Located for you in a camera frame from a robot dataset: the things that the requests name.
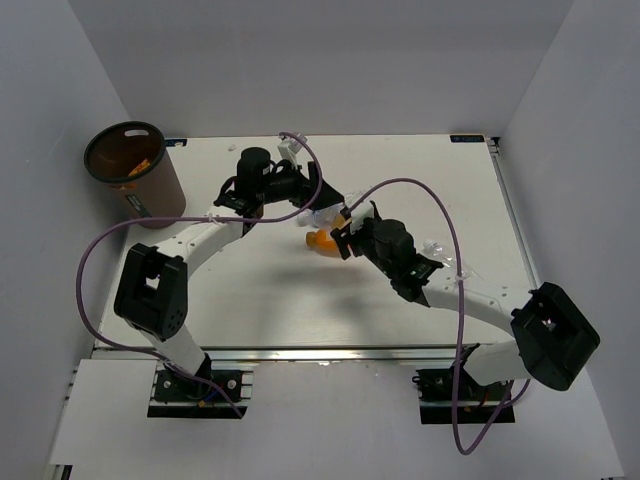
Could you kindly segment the orange juice bottle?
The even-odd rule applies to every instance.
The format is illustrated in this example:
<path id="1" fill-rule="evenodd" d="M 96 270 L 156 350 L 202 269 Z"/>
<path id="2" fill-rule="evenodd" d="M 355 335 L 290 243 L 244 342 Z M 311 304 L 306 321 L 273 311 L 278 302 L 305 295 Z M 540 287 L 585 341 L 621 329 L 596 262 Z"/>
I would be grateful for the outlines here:
<path id="1" fill-rule="evenodd" d="M 339 246 L 331 233 L 331 229 L 318 229 L 307 232 L 305 235 L 307 248 L 321 256 L 341 258 Z"/>

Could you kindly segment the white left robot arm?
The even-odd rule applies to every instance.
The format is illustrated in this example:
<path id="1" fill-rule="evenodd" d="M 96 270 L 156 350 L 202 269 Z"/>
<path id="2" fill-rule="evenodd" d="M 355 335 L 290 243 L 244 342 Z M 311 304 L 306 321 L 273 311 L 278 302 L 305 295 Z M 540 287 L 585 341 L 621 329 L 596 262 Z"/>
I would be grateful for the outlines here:
<path id="1" fill-rule="evenodd" d="M 153 246 L 128 252 L 114 311 L 147 338 L 166 365 L 178 371 L 177 387 L 199 399 L 211 387 L 211 360 L 185 325 L 188 281 L 223 248 L 246 236 L 265 206 L 286 201 L 300 210 L 324 211 L 345 197 L 320 177 L 314 162 L 297 162 L 301 145 L 284 140 L 279 161 L 261 147 L 242 151 L 236 173 L 222 185 L 203 223 L 194 223 Z"/>

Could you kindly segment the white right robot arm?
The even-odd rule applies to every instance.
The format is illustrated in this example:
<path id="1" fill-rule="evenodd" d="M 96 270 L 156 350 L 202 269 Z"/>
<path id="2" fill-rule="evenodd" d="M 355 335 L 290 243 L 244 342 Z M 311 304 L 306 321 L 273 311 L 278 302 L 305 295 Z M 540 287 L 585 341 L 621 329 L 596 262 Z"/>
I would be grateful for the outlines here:
<path id="1" fill-rule="evenodd" d="M 365 257 L 405 301 L 460 312 L 510 335 L 462 352 L 451 384 L 463 398 L 507 380 L 534 379 L 566 391 L 600 345 L 595 328 L 560 286 L 492 285 L 459 270 L 453 260 L 419 252 L 405 225 L 381 218 L 373 205 L 343 209 L 331 236 L 343 259 Z"/>

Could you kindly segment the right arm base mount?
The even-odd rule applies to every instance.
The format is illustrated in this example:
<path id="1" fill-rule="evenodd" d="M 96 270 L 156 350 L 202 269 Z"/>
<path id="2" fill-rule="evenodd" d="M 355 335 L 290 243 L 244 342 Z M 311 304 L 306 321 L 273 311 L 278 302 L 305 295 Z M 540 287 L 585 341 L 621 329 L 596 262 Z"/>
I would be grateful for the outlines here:
<path id="1" fill-rule="evenodd" d="M 417 389 L 422 425 L 451 425 L 453 399 L 453 368 L 420 369 L 412 382 Z M 478 386 L 462 371 L 458 387 L 458 423 L 486 423 L 506 392 L 506 383 Z"/>

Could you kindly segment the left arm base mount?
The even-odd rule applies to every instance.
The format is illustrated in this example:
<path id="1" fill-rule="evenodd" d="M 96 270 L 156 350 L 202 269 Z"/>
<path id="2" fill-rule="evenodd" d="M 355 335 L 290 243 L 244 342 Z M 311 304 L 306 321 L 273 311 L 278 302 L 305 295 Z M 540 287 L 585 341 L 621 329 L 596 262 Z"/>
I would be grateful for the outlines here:
<path id="1" fill-rule="evenodd" d="M 161 365 L 156 368 L 147 417 L 155 419 L 239 420 L 247 411 L 253 390 L 253 371 L 246 368 L 216 368 L 211 381 L 234 406 L 212 386 L 186 379 Z"/>

